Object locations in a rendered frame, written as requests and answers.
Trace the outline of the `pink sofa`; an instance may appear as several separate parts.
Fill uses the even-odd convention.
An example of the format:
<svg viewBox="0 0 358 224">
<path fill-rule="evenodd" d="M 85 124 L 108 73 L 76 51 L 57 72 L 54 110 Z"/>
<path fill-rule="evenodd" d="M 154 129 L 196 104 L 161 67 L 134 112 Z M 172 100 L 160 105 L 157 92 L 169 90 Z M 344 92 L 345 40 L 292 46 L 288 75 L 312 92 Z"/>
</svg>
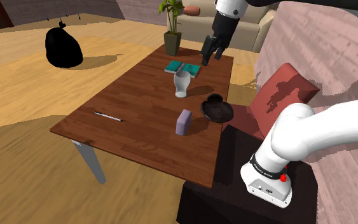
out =
<svg viewBox="0 0 358 224">
<path fill-rule="evenodd" d="M 319 88 L 315 112 L 358 99 L 358 18 L 327 6 L 282 2 L 254 67 L 262 86 L 290 63 Z M 306 158 L 315 174 L 318 224 L 358 224 L 358 144 L 317 151 Z"/>
</svg>

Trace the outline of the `teal book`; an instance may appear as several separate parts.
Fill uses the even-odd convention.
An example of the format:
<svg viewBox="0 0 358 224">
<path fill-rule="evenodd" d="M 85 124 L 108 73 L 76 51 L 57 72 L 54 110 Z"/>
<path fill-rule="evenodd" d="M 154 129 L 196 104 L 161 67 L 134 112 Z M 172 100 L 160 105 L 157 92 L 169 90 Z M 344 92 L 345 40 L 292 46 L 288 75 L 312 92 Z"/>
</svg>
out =
<svg viewBox="0 0 358 224">
<path fill-rule="evenodd" d="M 164 69 L 167 73 L 176 73 L 178 71 L 186 71 L 189 72 L 190 76 L 192 78 L 196 78 L 198 72 L 200 70 L 200 66 L 189 64 L 189 63 L 183 63 L 179 61 L 171 61 L 169 65 Z"/>
</svg>

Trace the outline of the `black bowl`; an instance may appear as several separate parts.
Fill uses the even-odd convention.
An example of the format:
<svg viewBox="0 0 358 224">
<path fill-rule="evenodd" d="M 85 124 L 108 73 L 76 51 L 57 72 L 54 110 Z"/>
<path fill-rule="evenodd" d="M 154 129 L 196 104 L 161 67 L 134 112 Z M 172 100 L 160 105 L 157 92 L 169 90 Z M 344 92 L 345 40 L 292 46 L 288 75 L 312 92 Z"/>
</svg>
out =
<svg viewBox="0 0 358 224">
<path fill-rule="evenodd" d="M 201 112 L 204 117 L 214 123 L 224 123 L 233 119 L 232 106 L 223 101 L 223 97 L 213 93 L 201 103 Z"/>
</svg>

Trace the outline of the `silver black pen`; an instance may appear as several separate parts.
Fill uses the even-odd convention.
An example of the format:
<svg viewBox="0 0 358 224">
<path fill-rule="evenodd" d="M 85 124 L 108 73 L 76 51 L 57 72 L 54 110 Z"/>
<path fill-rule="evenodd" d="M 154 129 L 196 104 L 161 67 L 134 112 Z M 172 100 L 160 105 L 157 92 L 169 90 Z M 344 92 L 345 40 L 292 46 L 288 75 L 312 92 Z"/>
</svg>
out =
<svg viewBox="0 0 358 224">
<path fill-rule="evenodd" d="M 112 120 L 116 120 L 116 121 L 119 121 L 119 122 L 124 122 L 123 119 L 116 118 L 116 117 L 113 117 L 113 116 L 109 116 L 109 115 L 106 115 L 106 114 L 104 114 L 104 113 L 100 113 L 100 112 L 97 112 L 97 111 L 94 111 L 93 113 L 95 113 L 96 115 L 99 115 L 99 116 L 103 116 L 103 117 L 112 119 Z"/>
</svg>

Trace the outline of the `brown wooden table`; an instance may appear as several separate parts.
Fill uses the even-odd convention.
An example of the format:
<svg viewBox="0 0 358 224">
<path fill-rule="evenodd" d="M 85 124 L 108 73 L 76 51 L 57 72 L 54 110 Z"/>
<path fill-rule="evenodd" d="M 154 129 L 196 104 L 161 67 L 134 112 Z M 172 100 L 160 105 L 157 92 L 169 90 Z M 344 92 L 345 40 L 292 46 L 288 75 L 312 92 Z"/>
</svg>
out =
<svg viewBox="0 0 358 224">
<path fill-rule="evenodd" d="M 191 80 L 187 96 L 175 96 L 173 61 L 163 46 L 51 128 L 51 132 L 92 149 L 211 187 L 222 126 L 208 121 L 201 103 L 209 94 L 227 96 L 233 58 L 211 59 Z M 185 136 L 176 134 L 184 109 L 192 112 Z M 123 119 L 96 115 L 94 111 Z"/>
</svg>

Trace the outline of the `black garbage bag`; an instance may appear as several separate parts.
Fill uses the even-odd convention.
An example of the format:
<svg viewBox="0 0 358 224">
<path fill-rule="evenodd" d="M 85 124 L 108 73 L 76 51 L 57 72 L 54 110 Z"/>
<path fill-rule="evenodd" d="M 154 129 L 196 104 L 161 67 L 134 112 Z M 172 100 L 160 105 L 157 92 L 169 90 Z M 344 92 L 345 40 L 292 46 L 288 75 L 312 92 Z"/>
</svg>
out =
<svg viewBox="0 0 358 224">
<path fill-rule="evenodd" d="M 58 27 L 51 28 L 45 37 L 46 58 L 58 68 L 71 68 L 83 62 L 83 54 L 79 43 L 67 33 L 66 24 L 59 22 Z"/>
</svg>

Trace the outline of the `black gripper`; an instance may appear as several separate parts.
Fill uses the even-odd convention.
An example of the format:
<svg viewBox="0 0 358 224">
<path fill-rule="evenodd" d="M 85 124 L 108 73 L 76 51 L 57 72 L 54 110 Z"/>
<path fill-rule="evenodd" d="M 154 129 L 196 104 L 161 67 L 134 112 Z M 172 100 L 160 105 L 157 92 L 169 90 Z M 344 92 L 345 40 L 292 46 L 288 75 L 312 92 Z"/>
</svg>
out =
<svg viewBox="0 0 358 224">
<path fill-rule="evenodd" d="M 200 52 L 202 54 L 203 66 L 208 65 L 210 57 L 215 51 L 216 54 L 214 58 L 217 60 L 221 58 L 224 49 L 229 47 L 239 21 L 239 18 L 226 17 L 220 12 L 216 12 L 216 16 L 212 24 L 214 36 L 206 36 Z"/>
</svg>

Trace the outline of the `purple block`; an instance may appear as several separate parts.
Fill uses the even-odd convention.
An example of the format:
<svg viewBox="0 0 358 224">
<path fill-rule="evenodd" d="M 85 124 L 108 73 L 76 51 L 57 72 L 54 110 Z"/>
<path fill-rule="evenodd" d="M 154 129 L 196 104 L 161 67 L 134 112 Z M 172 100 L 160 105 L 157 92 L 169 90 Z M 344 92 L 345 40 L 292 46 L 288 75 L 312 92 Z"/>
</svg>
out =
<svg viewBox="0 0 358 224">
<path fill-rule="evenodd" d="M 192 112 L 184 109 L 176 122 L 176 134 L 185 136 L 191 124 Z"/>
</svg>

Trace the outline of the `red cushion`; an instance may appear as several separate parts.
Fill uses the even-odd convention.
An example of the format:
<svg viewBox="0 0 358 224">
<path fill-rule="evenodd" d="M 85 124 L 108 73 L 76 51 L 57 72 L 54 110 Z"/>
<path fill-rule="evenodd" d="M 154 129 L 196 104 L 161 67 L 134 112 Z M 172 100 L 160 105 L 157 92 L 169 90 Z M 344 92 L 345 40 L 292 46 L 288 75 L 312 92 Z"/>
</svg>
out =
<svg viewBox="0 0 358 224">
<path fill-rule="evenodd" d="M 318 91 L 318 87 L 285 63 L 260 88 L 249 106 L 231 105 L 233 119 L 224 123 L 222 129 L 231 125 L 263 140 L 284 108 L 293 103 L 306 104 Z"/>
</svg>

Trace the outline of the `green potted plant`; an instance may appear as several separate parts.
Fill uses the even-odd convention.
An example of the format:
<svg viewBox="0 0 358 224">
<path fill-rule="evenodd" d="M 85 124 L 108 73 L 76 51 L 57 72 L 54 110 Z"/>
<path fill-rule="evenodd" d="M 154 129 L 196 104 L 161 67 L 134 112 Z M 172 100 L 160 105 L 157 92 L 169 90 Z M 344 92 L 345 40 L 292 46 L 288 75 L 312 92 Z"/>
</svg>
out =
<svg viewBox="0 0 358 224">
<path fill-rule="evenodd" d="M 168 31 L 164 34 L 165 52 L 167 55 L 176 56 L 181 42 L 181 33 L 177 30 L 178 16 L 183 12 L 184 5 L 181 0 L 163 0 L 158 7 L 158 13 L 167 12 Z"/>
</svg>

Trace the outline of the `white grey cup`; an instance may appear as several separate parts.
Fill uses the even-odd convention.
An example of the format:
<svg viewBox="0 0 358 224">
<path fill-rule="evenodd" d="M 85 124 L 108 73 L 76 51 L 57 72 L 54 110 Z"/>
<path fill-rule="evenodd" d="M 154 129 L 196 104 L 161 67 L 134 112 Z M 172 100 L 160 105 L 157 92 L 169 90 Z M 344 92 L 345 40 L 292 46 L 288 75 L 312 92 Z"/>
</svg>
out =
<svg viewBox="0 0 358 224">
<path fill-rule="evenodd" d="M 187 94 L 187 88 L 191 82 L 191 75 L 187 71 L 178 71 L 174 75 L 174 85 L 176 87 L 175 96 L 184 98 Z"/>
</svg>

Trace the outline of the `beige sofa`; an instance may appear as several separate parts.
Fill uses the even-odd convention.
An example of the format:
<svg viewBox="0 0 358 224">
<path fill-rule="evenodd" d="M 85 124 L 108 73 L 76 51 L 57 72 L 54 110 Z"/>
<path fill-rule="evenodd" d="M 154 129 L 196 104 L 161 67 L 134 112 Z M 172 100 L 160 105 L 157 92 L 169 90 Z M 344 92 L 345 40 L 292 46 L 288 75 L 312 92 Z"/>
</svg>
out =
<svg viewBox="0 0 358 224">
<path fill-rule="evenodd" d="M 213 34 L 215 16 L 239 19 L 229 47 L 260 52 L 277 5 L 252 6 L 246 0 L 173 0 L 184 5 L 175 22 L 167 22 L 167 29 L 175 29 L 182 39 L 204 42 Z"/>
</svg>

